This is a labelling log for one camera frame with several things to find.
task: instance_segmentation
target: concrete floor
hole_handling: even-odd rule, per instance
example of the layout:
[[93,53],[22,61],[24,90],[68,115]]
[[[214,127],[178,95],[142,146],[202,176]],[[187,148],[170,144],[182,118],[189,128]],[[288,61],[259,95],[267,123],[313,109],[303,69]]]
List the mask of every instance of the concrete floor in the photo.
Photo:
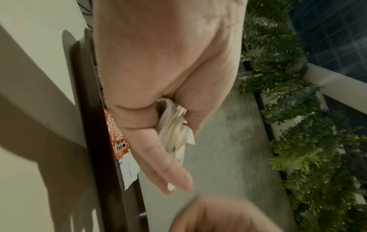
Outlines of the concrete floor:
[[183,165],[194,179],[191,193],[166,197],[139,173],[150,231],[168,231],[175,214],[199,193],[250,199],[285,232],[297,231],[267,144],[253,94],[241,96],[233,88],[187,150]]

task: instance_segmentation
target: crumpled white paper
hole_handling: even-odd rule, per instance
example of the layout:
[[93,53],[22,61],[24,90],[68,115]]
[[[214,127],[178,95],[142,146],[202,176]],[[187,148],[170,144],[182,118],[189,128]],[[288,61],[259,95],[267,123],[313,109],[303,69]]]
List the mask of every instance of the crumpled white paper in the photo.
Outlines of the crumpled white paper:
[[[184,119],[186,109],[182,106],[176,107],[174,102],[168,98],[162,98],[158,103],[161,104],[164,112],[156,130],[166,150],[182,165],[186,144],[195,144],[194,134]],[[174,189],[175,187],[169,183],[168,190]]]

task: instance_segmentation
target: gray floor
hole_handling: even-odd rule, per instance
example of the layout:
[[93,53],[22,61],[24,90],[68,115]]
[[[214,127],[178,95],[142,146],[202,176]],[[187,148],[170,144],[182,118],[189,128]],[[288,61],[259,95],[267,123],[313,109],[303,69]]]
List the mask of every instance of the gray floor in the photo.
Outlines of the gray floor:
[[192,193],[166,197],[139,174],[150,231],[168,231],[176,212],[198,193],[248,198],[285,232],[297,231],[280,175],[270,168],[267,144],[253,94],[241,96],[233,89],[186,153]]

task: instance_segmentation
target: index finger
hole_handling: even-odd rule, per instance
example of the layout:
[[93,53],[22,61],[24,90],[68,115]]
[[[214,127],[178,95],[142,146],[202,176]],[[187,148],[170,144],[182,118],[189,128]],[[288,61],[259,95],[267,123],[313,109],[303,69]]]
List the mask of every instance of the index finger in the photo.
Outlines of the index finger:
[[166,151],[155,129],[124,129],[123,133],[137,155],[165,181],[183,191],[192,189],[191,175]]

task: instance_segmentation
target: blurry hand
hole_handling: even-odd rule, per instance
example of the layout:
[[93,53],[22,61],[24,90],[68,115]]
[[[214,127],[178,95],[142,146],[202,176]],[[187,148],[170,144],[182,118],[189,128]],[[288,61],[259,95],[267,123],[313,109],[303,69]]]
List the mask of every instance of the blurry hand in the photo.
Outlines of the blurry hand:
[[282,232],[248,201],[198,198],[173,221],[170,232]]
[[156,101],[186,108],[197,134],[230,91],[246,0],[95,0],[97,63],[105,97],[133,155],[165,194],[192,178],[165,150]]

